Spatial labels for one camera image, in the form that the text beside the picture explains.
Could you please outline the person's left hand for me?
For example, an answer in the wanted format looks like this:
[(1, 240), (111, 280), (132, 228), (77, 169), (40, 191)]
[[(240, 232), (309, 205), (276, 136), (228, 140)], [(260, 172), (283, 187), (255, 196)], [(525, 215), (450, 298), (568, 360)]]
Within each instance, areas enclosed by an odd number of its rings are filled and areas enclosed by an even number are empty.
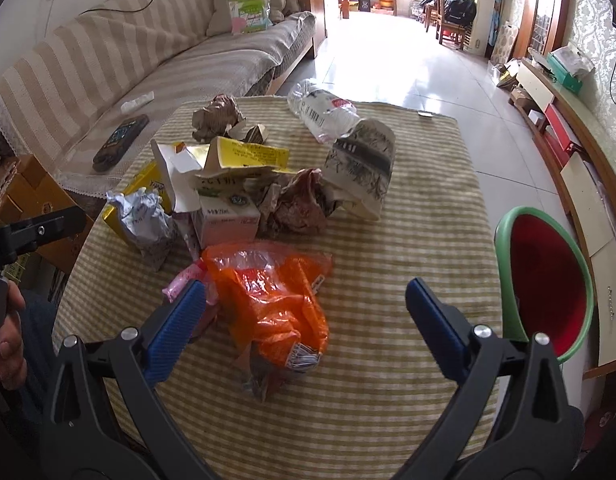
[(15, 390), (24, 384), (27, 376), (20, 320), (26, 304), (17, 284), (12, 281), (8, 281), (6, 306), (5, 319), (0, 326), (0, 382), (6, 390)]

